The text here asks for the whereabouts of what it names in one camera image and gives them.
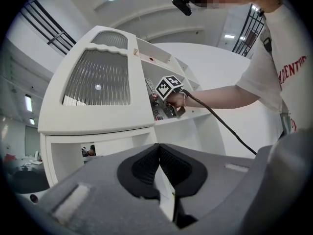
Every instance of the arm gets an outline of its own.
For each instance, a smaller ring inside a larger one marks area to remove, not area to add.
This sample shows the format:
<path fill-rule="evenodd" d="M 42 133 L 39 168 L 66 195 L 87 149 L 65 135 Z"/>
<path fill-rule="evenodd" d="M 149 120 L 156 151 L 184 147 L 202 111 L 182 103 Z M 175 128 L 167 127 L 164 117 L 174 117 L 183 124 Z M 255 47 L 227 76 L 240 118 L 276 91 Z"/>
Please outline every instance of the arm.
<path fill-rule="evenodd" d="M 260 98 L 237 85 L 192 92 L 191 94 L 214 109 L 240 108 L 252 104 Z M 178 93 L 172 94 L 167 98 L 167 101 L 174 104 L 176 107 L 180 107 L 184 105 L 184 96 Z M 185 104 L 190 107 L 202 107 L 202 105 L 189 97 L 185 97 Z"/>

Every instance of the white wall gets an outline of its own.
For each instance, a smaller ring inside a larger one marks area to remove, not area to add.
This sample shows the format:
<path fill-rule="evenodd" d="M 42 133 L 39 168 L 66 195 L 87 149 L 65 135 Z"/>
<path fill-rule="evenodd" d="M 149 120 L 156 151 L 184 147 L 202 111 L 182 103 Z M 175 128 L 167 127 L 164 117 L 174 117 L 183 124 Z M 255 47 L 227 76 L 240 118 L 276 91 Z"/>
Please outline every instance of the white wall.
<path fill-rule="evenodd" d="M 36 151 L 40 151 L 40 134 L 37 128 L 26 126 L 25 155 L 34 156 Z"/>
<path fill-rule="evenodd" d="M 0 116 L 1 158 L 8 153 L 17 159 L 25 156 L 25 124 Z"/>
<path fill-rule="evenodd" d="M 84 165 L 80 144 L 52 143 L 52 161 L 56 178 L 59 181 Z"/>
<path fill-rule="evenodd" d="M 38 0 L 38 2 L 75 41 L 93 28 L 71 0 Z"/>
<path fill-rule="evenodd" d="M 51 78 L 63 57 L 47 45 L 17 15 L 6 33 L 6 47 L 15 55 L 24 59 L 27 67 L 36 69 L 45 77 Z"/>
<path fill-rule="evenodd" d="M 186 43 L 156 46 L 188 64 L 203 90 L 234 85 L 250 63 L 245 57 L 211 46 Z M 282 133 L 279 114 L 259 101 L 240 109 L 216 110 L 216 113 L 255 151 L 274 144 Z M 254 157 L 222 124 L 219 123 L 219 127 L 227 155 Z"/>

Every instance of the black railing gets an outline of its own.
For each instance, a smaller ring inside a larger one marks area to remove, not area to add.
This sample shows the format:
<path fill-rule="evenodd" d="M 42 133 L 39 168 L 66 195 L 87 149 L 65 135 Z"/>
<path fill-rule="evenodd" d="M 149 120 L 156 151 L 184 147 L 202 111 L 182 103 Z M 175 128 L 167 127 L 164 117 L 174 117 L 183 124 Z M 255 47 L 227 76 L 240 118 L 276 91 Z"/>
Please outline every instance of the black railing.
<path fill-rule="evenodd" d="M 54 45 L 63 54 L 66 55 L 76 44 L 37 0 L 28 0 L 20 13 L 48 40 L 48 45 Z"/>
<path fill-rule="evenodd" d="M 255 43 L 255 40 L 260 35 L 263 26 L 263 18 L 259 16 L 257 8 L 252 4 L 250 6 L 244 27 L 232 52 L 242 56 L 247 56 Z"/>

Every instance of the white shelf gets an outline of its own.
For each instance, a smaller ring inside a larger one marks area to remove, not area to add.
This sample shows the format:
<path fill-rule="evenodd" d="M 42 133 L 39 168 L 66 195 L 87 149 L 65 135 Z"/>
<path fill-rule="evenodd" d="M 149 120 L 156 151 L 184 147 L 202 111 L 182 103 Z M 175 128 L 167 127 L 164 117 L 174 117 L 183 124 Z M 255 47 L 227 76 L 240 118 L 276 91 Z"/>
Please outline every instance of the white shelf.
<path fill-rule="evenodd" d="M 188 77 L 188 79 L 194 81 L 195 83 L 198 84 L 198 80 L 197 78 L 195 77 L 194 73 L 192 72 L 192 70 L 190 69 L 190 67 L 188 66 L 186 69 L 185 69 L 185 74 L 186 74 L 186 77 Z"/>
<path fill-rule="evenodd" d="M 188 65 L 185 64 L 183 61 L 181 61 L 180 59 L 176 58 L 176 60 L 178 61 L 180 67 L 182 68 L 182 70 L 185 72 L 185 70 L 188 68 Z"/>
<path fill-rule="evenodd" d="M 189 116 L 189 115 L 186 115 L 186 113 L 185 113 L 180 118 L 174 117 L 174 118 L 169 118 L 169 119 L 155 121 L 155 125 L 162 125 L 162 124 L 168 124 L 168 123 L 184 121 L 184 120 L 188 120 L 188 119 L 191 119 L 191 118 L 198 118 L 198 117 L 209 115 L 209 114 L 211 114 L 211 113 L 210 112 L 198 112 L 198 113 L 195 113 L 194 116 Z"/>
<path fill-rule="evenodd" d="M 150 44 L 140 38 L 137 38 L 138 50 L 140 54 L 151 56 L 161 62 L 167 63 L 171 58 L 171 54 L 166 51 Z"/>
<path fill-rule="evenodd" d="M 197 88 L 200 86 L 199 83 L 197 83 L 197 82 L 195 82 L 195 81 L 193 81 L 193 80 L 191 80 L 189 78 L 187 78 L 187 79 L 188 79 L 188 81 L 189 81 L 189 83 L 190 83 L 190 85 L 192 87 L 192 90 L 196 91 Z"/>
<path fill-rule="evenodd" d="M 212 114 L 198 115 L 155 126 L 159 143 L 171 143 L 189 149 L 225 154 L 223 139 L 217 120 Z"/>
<path fill-rule="evenodd" d="M 164 66 L 158 65 L 155 62 L 151 62 L 145 59 L 141 60 L 143 74 L 147 78 L 150 78 L 153 84 L 156 86 L 159 81 L 164 76 L 175 76 L 180 81 L 184 80 L 184 76 L 181 74 L 178 74 L 177 72 L 170 70 Z"/>
<path fill-rule="evenodd" d="M 45 136 L 41 146 L 47 147 L 45 172 L 49 185 L 60 180 L 84 165 L 81 153 L 82 146 L 87 149 L 95 145 L 99 156 L 110 155 L 133 147 L 157 142 L 153 127 L 122 131 L 116 133 L 83 135 L 83 136 Z"/>
<path fill-rule="evenodd" d="M 183 72 L 181 72 L 177 62 L 175 61 L 175 57 L 171 56 L 167 62 L 162 62 L 162 61 L 154 58 L 152 55 L 148 56 L 148 55 L 140 53 L 140 59 L 142 61 L 154 64 L 156 66 L 171 70 L 175 73 L 179 73 L 180 75 L 183 74 Z"/>

